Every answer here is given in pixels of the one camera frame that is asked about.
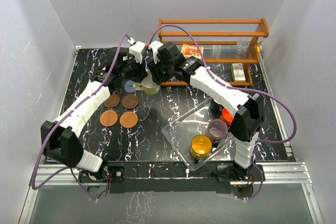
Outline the pale green mug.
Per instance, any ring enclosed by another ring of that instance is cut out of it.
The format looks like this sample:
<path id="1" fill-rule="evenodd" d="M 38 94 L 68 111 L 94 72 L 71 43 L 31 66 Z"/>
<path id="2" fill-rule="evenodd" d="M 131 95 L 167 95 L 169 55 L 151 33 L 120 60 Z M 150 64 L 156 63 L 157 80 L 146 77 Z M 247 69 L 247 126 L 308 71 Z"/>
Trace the pale green mug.
<path id="1" fill-rule="evenodd" d="M 147 76 L 142 80 L 142 82 L 134 83 L 133 88 L 137 91 L 144 91 L 148 95 L 157 94 L 160 90 L 160 86 L 153 81 L 152 74 L 149 71 L 146 73 Z"/>

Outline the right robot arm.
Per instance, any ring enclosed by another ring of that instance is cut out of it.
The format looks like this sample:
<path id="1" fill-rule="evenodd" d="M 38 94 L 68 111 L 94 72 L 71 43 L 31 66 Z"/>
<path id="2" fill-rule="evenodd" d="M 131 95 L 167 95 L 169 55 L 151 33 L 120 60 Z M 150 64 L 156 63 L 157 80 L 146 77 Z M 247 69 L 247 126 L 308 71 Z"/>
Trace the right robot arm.
<path id="1" fill-rule="evenodd" d="M 264 121 L 261 96 L 236 90 L 196 57 L 185 58 L 173 42 L 154 41 L 147 49 L 153 57 L 148 68 L 156 84 L 174 78 L 184 81 L 206 93 L 233 116 L 229 131 L 237 140 L 234 174 L 240 180 L 247 180 L 253 174 L 255 145 Z"/>

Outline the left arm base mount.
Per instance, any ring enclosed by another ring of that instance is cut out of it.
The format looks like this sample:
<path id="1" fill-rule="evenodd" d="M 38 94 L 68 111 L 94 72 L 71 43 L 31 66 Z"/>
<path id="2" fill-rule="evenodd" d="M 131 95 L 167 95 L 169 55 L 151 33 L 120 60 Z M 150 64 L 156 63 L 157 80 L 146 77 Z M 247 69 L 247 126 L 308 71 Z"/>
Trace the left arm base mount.
<path id="1" fill-rule="evenodd" d="M 111 193 L 113 184 L 122 184 L 125 180 L 125 168 L 123 166 L 114 166 L 114 165 L 103 165 L 102 168 L 99 168 L 97 172 L 90 172 L 87 170 L 80 169 L 79 176 L 76 176 L 73 170 L 70 170 L 76 183 L 85 191 L 85 193 L 89 196 L 90 199 L 94 200 L 97 204 L 102 197 L 107 196 Z M 81 176 L 87 176 L 89 182 L 94 183 L 104 183 L 106 185 L 105 190 L 100 192 L 98 195 L 93 195 L 89 191 L 89 186 L 85 187 L 82 183 Z"/>

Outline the dark wooden coaster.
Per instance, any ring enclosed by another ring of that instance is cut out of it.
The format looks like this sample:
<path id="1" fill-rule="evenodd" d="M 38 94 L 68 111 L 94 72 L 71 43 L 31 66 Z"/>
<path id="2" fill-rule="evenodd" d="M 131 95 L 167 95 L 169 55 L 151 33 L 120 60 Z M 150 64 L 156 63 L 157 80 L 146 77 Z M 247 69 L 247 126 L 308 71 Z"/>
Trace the dark wooden coaster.
<path id="1" fill-rule="evenodd" d="M 103 105 L 106 108 L 115 108 L 119 105 L 120 103 L 120 97 L 117 94 L 112 94 L 110 95 L 104 102 Z"/>
<path id="2" fill-rule="evenodd" d="M 139 98 L 135 94 L 128 94 L 122 99 L 122 106 L 125 109 L 134 109 L 139 104 Z"/>

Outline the light wooden coaster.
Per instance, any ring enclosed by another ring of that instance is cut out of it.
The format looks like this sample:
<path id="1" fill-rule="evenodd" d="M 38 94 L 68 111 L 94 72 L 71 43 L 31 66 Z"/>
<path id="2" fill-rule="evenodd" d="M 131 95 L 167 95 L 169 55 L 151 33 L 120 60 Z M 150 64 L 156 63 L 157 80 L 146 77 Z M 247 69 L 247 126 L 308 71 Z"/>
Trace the light wooden coaster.
<path id="1" fill-rule="evenodd" d="M 125 112 L 120 116 L 120 124 L 124 128 L 132 128 L 138 123 L 138 116 L 131 111 Z"/>
<path id="2" fill-rule="evenodd" d="M 100 123 L 105 127 L 114 126 L 118 121 L 118 115 L 113 110 L 104 111 L 100 115 Z"/>

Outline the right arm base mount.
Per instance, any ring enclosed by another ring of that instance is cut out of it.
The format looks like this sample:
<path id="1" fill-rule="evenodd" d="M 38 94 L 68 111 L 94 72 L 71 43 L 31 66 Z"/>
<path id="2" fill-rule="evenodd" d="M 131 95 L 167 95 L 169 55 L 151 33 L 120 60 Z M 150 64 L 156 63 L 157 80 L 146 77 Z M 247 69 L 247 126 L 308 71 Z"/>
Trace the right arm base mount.
<path id="1" fill-rule="evenodd" d="M 212 177 L 218 182 L 228 183 L 234 200 L 244 203 L 255 198 L 261 191 L 265 181 L 263 167 L 253 163 L 244 169 L 235 162 L 232 165 L 218 165 L 216 171 L 210 172 L 207 177 Z"/>

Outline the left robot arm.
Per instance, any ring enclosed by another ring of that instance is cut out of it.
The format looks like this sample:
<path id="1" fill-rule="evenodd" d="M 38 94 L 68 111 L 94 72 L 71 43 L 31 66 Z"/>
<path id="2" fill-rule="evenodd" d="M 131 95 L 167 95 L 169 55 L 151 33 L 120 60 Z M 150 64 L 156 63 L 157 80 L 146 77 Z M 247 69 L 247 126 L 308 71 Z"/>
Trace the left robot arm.
<path id="1" fill-rule="evenodd" d="M 41 126 L 43 155 L 70 168 L 88 170 L 96 181 L 108 177 L 103 159 L 86 151 L 79 136 L 100 105 L 110 97 L 122 78 L 139 77 L 144 73 L 146 45 L 136 43 L 130 48 L 113 47 L 105 62 L 96 69 L 75 102 L 53 122 Z"/>

